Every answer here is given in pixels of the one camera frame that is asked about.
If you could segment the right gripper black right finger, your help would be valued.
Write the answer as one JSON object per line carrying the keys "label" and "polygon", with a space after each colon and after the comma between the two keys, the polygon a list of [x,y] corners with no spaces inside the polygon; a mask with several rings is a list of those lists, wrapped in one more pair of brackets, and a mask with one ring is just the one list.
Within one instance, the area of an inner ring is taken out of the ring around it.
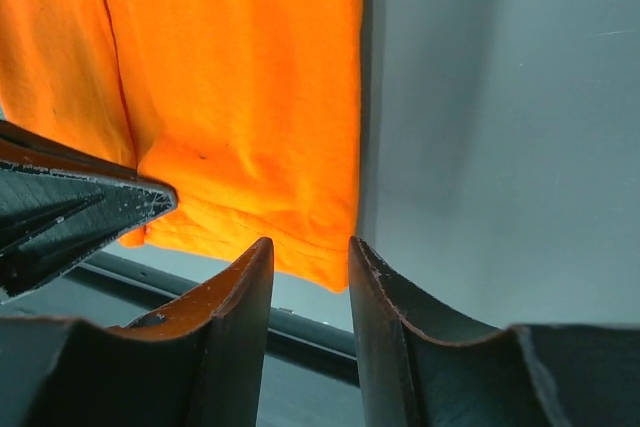
{"label": "right gripper black right finger", "polygon": [[367,425],[638,424],[637,328],[499,329],[423,291],[356,237],[348,271]]}

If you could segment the orange t shirt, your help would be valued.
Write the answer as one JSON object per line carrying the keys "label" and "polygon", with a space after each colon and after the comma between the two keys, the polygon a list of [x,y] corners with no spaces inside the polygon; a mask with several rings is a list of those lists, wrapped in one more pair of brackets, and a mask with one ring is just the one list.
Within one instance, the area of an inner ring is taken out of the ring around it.
{"label": "orange t shirt", "polygon": [[123,236],[346,289],[358,210],[363,0],[1,0],[1,107],[171,185]]}

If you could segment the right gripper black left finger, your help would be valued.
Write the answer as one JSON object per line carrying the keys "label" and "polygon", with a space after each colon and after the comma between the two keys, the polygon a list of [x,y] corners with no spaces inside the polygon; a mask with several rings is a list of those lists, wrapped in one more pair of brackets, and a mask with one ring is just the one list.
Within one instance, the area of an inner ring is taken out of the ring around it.
{"label": "right gripper black left finger", "polygon": [[124,327],[1,321],[5,426],[252,426],[274,276],[261,238],[229,267]]}

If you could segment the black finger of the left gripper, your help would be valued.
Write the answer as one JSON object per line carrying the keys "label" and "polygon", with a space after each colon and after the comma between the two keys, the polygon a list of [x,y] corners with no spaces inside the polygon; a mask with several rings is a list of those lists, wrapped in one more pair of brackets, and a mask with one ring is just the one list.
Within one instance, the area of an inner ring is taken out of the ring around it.
{"label": "black finger of the left gripper", "polygon": [[41,288],[177,204],[162,182],[2,121],[2,296]]}

